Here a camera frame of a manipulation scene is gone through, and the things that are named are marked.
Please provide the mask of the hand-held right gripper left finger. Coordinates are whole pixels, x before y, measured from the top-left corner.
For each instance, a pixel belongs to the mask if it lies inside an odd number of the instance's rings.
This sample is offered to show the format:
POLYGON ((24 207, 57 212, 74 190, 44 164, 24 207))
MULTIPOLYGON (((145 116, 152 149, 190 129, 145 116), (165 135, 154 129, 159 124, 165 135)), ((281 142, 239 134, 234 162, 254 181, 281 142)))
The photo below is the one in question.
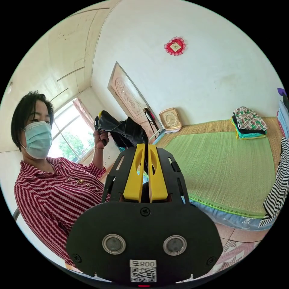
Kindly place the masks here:
POLYGON ((145 144, 138 144, 134 153, 123 197, 129 201, 141 202, 145 144))

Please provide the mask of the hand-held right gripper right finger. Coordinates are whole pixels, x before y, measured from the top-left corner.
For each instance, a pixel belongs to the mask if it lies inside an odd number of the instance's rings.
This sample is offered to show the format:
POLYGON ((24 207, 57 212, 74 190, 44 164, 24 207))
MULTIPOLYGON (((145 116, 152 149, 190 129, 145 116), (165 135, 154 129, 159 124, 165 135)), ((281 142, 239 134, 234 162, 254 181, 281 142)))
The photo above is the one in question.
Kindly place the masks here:
POLYGON ((155 145, 148 145, 148 175, 150 203, 165 201, 168 193, 155 145))

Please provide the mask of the person's left hand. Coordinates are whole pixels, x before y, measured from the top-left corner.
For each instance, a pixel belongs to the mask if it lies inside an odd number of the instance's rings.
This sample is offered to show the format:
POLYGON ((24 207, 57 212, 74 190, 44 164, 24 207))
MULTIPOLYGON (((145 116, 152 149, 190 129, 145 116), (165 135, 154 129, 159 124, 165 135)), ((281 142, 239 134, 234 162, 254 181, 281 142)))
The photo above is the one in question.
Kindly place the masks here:
POLYGON ((99 150, 103 150, 104 147, 109 143, 108 132, 106 131, 94 131, 94 142, 95 148, 99 150))

